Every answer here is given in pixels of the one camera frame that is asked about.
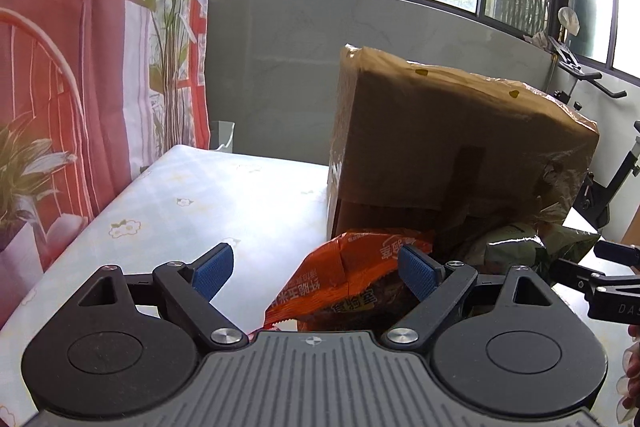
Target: white table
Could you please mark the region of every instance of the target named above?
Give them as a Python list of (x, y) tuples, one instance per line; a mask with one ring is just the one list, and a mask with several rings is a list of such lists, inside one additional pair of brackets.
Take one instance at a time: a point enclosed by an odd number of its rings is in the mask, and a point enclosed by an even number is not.
[[(19, 426), (35, 407), (20, 376), (22, 352), (53, 313), (98, 267), (146, 273), (192, 261), (221, 241), (234, 248), (233, 275), (212, 303), (244, 331), (262, 326), (264, 310), (304, 257), (325, 239), (327, 167), (178, 146), (119, 195), (51, 266), (0, 330), (0, 418)], [(567, 225), (590, 230), (572, 212)], [(628, 273), (589, 253), (587, 266)], [(616, 425), (615, 382), (622, 375), (626, 328), (586, 317), (581, 294), (560, 295), (607, 349), (609, 376), (594, 407)]]

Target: silver rivet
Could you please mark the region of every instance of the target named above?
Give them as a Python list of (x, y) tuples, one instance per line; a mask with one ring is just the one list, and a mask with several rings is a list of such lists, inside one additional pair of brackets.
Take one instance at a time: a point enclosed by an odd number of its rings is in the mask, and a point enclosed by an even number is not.
[(418, 333), (410, 328), (394, 328), (386, 334), (386, 337), (396, 344), (411, 344), (418, 340)]
[(236, 328), (220, 328), (211, 333), (211, 340), (218, 344), (235, 344), (242, 340), (242, 332)]

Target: orange snack bag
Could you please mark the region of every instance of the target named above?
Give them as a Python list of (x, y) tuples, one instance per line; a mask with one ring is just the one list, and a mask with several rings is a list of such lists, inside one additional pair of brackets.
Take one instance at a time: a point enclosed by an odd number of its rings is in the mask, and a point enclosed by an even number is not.
[(431, 233), (404, 229), (345, 232), (335, 237), (306, 256), (267, 308), (265, 327), (288, 319), (306, 320), (314, 312), (359, 296), (398, 269), (402, 245), (431, 253), (432, 238)]

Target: floral pattern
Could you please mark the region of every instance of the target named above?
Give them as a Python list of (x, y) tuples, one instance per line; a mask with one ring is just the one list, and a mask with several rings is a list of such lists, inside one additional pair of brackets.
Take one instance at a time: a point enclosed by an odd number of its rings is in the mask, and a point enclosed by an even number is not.
[(16, 427), (15, 416), (4, 405), (0, 405), (0, 422), (6, 423), (8, 427)]
[(138, 230), (142, 227), (142, 223), (134, 219), (123, 219), (119, 223), (111, 223), (111, 230), (109, 235), (114, 239), (122, 237), (123, 235), (136, 235)]
[[(0, 0), (0, 327), (162, 154), (176, 144), (209, 148), (206, 7)], [(15, 242), (24, 222), (33, 228), (28, 259)], [(129, 226), (111, 237), (139, 228)]]

